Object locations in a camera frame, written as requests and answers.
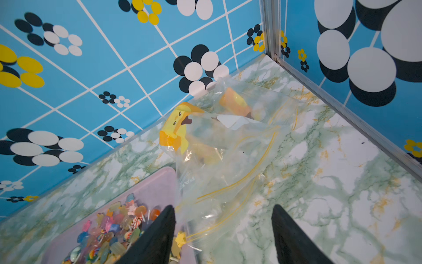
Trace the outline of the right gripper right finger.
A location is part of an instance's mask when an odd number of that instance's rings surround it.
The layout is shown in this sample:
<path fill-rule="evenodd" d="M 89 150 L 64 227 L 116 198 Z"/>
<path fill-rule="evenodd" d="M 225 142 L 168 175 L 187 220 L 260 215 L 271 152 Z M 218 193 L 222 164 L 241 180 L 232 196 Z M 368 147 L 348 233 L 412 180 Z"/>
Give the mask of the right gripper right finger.
<path fill-rule="evenodd" d="M 274 206 L 271 223 L 280 264 L 332 263 L 280 205 Z"/>

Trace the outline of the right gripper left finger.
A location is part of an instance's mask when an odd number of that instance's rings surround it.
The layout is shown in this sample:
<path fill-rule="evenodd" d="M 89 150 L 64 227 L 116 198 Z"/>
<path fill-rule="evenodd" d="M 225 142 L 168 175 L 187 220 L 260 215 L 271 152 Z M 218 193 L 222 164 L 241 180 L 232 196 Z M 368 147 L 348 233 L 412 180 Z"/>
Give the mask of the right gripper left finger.
<path fill-rule="evenodd" d="M 116 264 L 167 264 L 175 226 L 175 210 L 168 205 Z"/>

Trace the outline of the yellow duck ziploc bag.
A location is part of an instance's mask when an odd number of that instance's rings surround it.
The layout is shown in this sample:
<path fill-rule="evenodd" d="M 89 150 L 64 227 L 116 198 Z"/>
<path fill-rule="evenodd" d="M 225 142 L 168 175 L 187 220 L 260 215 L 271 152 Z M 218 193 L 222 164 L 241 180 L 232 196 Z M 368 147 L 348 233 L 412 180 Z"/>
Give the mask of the yellow duck ziploc bag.
<path fill-rule="evenodd" d="M 306 104 L 289 95 L 231 78 L 220 79 L 192 102 L 209 113 L 244 116 L 291 130 L 306 122 Z"/>
<path fill-rule="evenodd" d="M 200 253 L 235 230 L 290 132 L 290 125 L 209 113 L 187 102 L 174 108 L 159 143 L 176 163 L 181 199 L 175 213 L 185 226 L 179 246 Z"/>

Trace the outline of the pile of candies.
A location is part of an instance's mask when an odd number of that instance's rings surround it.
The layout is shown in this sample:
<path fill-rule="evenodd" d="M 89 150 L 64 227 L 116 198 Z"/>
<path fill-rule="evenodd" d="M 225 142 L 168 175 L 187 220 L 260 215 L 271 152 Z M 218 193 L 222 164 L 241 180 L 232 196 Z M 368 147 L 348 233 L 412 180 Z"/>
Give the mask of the pile of candies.
<path fill-rule="evenodd" d="M 176 195 L 131 191 L 56 238 L 49 264 L 194 264 L 168 210 Z"/>

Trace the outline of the lilac plastic tray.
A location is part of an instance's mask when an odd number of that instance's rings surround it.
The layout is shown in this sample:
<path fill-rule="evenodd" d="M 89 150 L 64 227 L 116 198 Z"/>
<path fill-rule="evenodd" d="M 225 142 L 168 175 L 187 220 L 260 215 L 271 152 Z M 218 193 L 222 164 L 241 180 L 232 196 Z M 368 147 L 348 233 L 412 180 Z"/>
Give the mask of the lilac plastic tray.
<path fill-rule="evenodd" d="M 44 264 L 116 264 L 168 205 L 181 199 L 176 172 L 164 167 L 56 237 Z"/>

